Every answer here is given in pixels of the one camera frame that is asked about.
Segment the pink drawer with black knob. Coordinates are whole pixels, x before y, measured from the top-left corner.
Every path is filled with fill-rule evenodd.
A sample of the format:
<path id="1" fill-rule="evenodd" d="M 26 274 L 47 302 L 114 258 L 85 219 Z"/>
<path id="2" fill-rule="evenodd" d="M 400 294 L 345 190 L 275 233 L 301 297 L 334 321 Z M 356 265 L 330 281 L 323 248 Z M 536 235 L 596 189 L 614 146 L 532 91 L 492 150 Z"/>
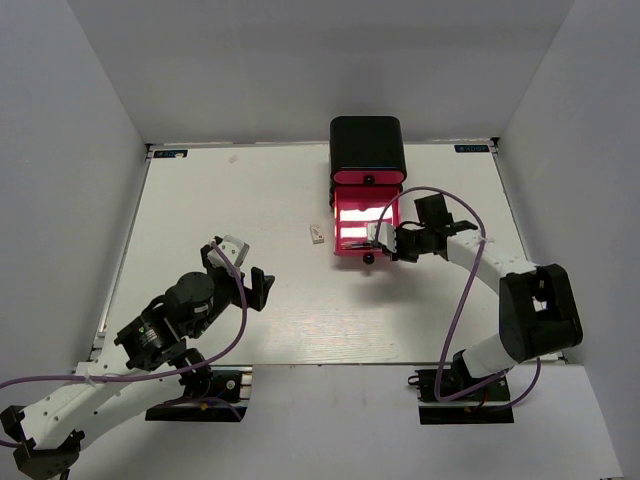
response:
<path id="1" fill-rule="evenodd" d="M 401 170 L 341 170 L 332 175 L 336 185 L 401 185 L 405 179 Z"/>

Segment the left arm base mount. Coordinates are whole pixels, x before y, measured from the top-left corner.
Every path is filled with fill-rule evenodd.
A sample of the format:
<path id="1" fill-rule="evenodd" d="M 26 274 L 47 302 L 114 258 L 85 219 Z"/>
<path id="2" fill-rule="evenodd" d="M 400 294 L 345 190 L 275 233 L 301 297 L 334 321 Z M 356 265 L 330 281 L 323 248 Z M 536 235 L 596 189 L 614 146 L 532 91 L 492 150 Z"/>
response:
<path id="1" fill-rule="evenodd" d="M 183 376 L 181 395 L 153 406 L 145 413 L 151 422 L 236 423 L 248 408 L 253 368 L 209 366 L 205 373 Z"/>

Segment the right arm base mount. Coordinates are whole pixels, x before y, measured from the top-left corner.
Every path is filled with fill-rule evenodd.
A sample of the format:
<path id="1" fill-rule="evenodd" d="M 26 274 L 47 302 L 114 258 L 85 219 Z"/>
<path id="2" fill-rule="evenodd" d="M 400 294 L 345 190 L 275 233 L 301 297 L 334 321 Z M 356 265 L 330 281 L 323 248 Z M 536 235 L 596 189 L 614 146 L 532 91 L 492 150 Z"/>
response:
<path id="1" fill-rule="evenodd" d="M 500 378 L 471 394 L 452 401 L 440 402 L 435 396 L 436 369 L 415 370 L 407 378 L 409 387 L 417 391 L 421 425 L 499 425 L 512 424 L 514 415 L 507 380 Z"/>

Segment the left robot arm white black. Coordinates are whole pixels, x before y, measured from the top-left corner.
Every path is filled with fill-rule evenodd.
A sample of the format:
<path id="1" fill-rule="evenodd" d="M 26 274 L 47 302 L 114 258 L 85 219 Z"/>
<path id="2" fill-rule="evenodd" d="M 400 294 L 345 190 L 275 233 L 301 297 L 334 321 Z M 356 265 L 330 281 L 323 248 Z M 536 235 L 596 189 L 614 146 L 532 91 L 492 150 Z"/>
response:
<path id="1" fill-rule="evenodd" d="M 132 417 L 149 421 L 239 422 L 248 407 L 248 367 L 224 367 L 188 346 L 230 306 L 248 322 L 261 311 L 275 283 L 254 267 L 244 284 L 241 266 L 249 251 L 231 236 L 201 249 L 203 271 L 182 275 L 153 298 L 130 323 L 105 342 L 99 355 L 58 375 L 60 387 L 27 406 L 1 414 L 17 469 L 31 479 L 65 479 L 80 453 Z"/>

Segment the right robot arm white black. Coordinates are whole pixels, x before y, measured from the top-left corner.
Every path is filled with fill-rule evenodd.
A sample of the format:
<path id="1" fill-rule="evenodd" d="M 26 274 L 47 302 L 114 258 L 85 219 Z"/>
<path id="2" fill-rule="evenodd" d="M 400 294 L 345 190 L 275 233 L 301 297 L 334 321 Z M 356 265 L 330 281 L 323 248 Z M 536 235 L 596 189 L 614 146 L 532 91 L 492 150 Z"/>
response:
<path id="1" fill-rule="evenodd" d="M 497 294 L 496 333 L 456 353 L 450 367 L 436 370 L 438 382 L 447 381 L 459 396 L 472 399 L 511 368 L 581 344 L 584 333 L 567 271 L 495 246 L 480 219 L 454 220 L 448 197 L 433 192 L 420 198 L 415 202 L 417 221 L 378 221 L 370 225 L 368 236 L 393 261 L 416 262 L 433 254 L 468 271 L 454 323 L 475 281 Z"/>

